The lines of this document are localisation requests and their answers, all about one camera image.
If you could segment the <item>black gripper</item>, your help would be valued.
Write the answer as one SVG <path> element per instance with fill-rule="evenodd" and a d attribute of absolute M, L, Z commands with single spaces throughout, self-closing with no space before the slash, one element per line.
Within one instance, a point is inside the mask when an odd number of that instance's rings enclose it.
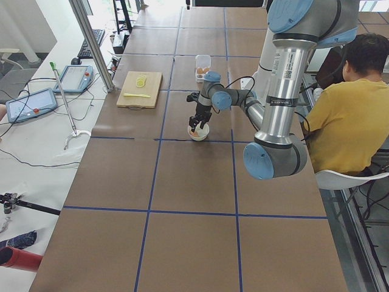
<path fill-rule="evenodd" d="M 196 105 L 196 112 L 194 116 L 191 116 L 189 118 L 189 127 L 191 132 L 196 131 L 196 127 L 199 123 L 200 129 L 203 129 L 204 126 L 207 124 L 207 122 L 210 121 L 211 118 L 211 106 L 203 105 L 201 103 L 198 103 Z"/>

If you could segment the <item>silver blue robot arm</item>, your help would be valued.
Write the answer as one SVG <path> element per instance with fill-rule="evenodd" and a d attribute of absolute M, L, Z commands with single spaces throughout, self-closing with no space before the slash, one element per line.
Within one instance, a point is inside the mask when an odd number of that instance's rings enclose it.
<path fill-rule="evenodd" d="M 192 139 L 207 136 L 211 110 L 240 107 L 256 133 L 243 154 L 256 179 L 291 176 L 303 170 L 307 151 L 291 133 L 308 56 L 313 49 L 351 42 L 357 33 L 358 1 L 265 1 L 268 29 L 253 83 L 229 89 L 217 72 L 205 74 L 202 88 L 191 93 L 196 113 L 188 123 Z"/>

